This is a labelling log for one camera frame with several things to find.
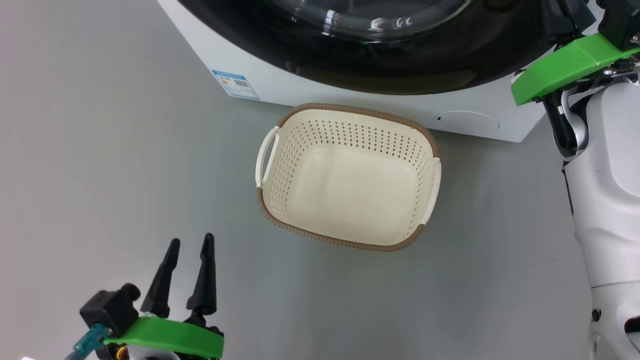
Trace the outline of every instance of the brown basket rim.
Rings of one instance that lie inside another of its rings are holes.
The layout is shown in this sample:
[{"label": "brown basket rim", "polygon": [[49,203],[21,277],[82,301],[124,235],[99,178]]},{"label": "brown basket rim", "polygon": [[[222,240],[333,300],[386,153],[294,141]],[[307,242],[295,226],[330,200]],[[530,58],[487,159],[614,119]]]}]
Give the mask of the brown basket rim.
[{"label": "brown basket rim", "polygon": [[[439,158],[440,157],[440,151],[438,149],[438,145],[437,145],[437,143],[435,141],[435,138],[433,137],[431,132],[429,130],[427,130],[424,126],[418,124],[415,121],[411,121],[411,120],[408,120],[408,119],[405,119],[405,118],[402,118],[402,117],[398,117],[398,116],[395,116],[395,115],[391,115],[391,114],[388,114],[388,113],[383,113],[381,111],[357,108],[357,107],[354,107],[354,106],[337,105],[337,104],[323,104],[323,103],[313,102],[313,103],[308,103],[308,104],[302,104],[302,105],[296,106],[295,108],[291,109],[282,118],[282,120],[278,123],[278,127],[283,127],[284,124],[293,115],[295,115],[297,113],[300,113],[300,112],[303,112],[303,111],[306,111],[306,110],[330,110],[330,111],[341,111],[341,112],[346,112],[346,113],[354,113],[354,114],[359,114],[359,115],[377,117],[379,119],[389,120],[389,121],[392,121],[392,122],[396,122],[398,124],[402,124],[402,125],[411,127],[413,129],[417,130],[418,132],[420,132],[427,139],[427,141],[429,142],[429,144],[431,145],[431,148],[433,150],[433,157],[434,158]],[[342,240],[342,239],[338,239],[338,238],[332,238],[331,236],[325,236],[325,235],[312,233],[310,231],[301,229],[301,228],[293,226],[293,225],[289,225],[289,224],[287,224],[285,222],[282,222],[282,221],[278,220],[277,218],[275,218],[269,212],[269,209],[267,209],[267,206],[266,206],[266,204],[264,202],[264,196],[263,196],[262,188],[258,188],[258,202],[260,204],[260,208],[262,209],[262,212],[264,213],[264,216],[269,221],[271,221],[275,225],[281,227],[282,229],[291,231],[291,232],[296,233],[296,234],[300,234],[300,235],[306,236],[307,238],[312,238],[312,239],[316,239],[318,241],[323,241],[323,242],[326,242],[326,243],[331,243],[331,244],[340,245],[340,246],[344,246],[344,247],[351,247],[351,248],[354,248],[354,249],[373,250],[373,251],[380,251],[380,252],[392,252],[392,251],[400,250],[400,249],[403,249],[403,248],[409,246],[411,243],[413,243],[418,238],[418,236],[420,236],[422,231],[424,230],[424,224],[419,224],[418,227],[415,229],[415,231],[407,239],[405,239],[403,241],[400,241],[399,243],[393,244],[393,245],[373,245],[373,244],[366,244],[366,243],[358,243],[358,242],[355,242],[355,241]]]}]

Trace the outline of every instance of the basket handle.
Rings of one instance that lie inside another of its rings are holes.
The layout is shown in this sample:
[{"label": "basket handle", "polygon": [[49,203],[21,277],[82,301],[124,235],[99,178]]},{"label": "basket handle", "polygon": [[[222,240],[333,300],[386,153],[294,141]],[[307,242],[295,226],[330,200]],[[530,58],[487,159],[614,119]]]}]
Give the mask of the basket handle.
[{"label": "basket handle", "polygon": [[436,206],[436,199],[438,198],[438,192],[440,191],[440,180],[442,179],[442,163],[440,162],[440,158],[433,158],[435,167],[433,174],[433,185],[431,186],[431,197],[427,202],[427,206],[424,209],[424,215],[422,216],[422,221],[420,222],[422,225],[425,225],[429,218],[431,217],[431,213],[433,212],[433,208]]},{"label": "basket handle", "polygon": [[[271,170],[271,165],[273,164],[273,157],[276,153],[276,148],[278,147],[278,141],[280,140],[280,135],[278,135],[278,130],[280,127],[276,126],[267,134],[267,136],[262,141],[262,145],[260,146],[260,151],[258,152],[258,160],[255,162],[255,185],[259,188],[262,188],[262,184],[266,181],[267,176],[269,176],[269,170]],[[264,164],[264,157],[267,152],[267,147],[271,141],[275,138],[276,140],[273,142],[273,147],[271,148],[271,155],[269,155],[269,162],[267,163],[267,169],[262,175],[262,164]]]}]

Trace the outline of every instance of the black round door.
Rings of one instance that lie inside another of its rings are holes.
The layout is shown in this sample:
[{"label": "black round door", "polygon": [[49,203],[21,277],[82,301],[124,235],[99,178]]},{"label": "black round door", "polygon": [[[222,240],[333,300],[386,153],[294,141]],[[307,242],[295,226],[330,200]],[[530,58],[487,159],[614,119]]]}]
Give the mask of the black round door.
[{"label": "black round door", "polygon": [[240,48],[304,78],[377,94],[435,94],[541,56],[534,0],[180,0]]}]

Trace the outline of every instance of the beige plastic basket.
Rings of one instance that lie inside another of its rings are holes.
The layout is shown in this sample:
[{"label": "beige plastic basket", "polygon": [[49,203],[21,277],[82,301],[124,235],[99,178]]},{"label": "beige plastic basket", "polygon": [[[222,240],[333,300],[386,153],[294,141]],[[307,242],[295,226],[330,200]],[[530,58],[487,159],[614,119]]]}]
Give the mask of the beige plastic basket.
[{"label": "beige plastic basket", "polygon": [[441,173],[436,143],[419,124],[372,110],[306,104],[265,137],[255,182],[265,215],[284,229],[394,251],[422,232]]}]

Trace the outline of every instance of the green bracket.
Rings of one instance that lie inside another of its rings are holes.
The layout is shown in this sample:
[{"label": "green bracket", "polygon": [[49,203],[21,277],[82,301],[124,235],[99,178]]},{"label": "green bracket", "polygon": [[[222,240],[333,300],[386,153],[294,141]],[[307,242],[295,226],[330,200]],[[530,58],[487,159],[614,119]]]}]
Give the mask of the green bracket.
[{"label": "green bracket", "polygon": [[180,352],[204,359],[221,359],[225,339],[190,323],[147,317],[139,318],[121,338],[108,338],[104,343]]},{"label": "green bracket", "polygon": [[620,51],[599,33],[574,40],[520,74],[511,85],[513,99],[518,106],[526,104],[638,52]]}]

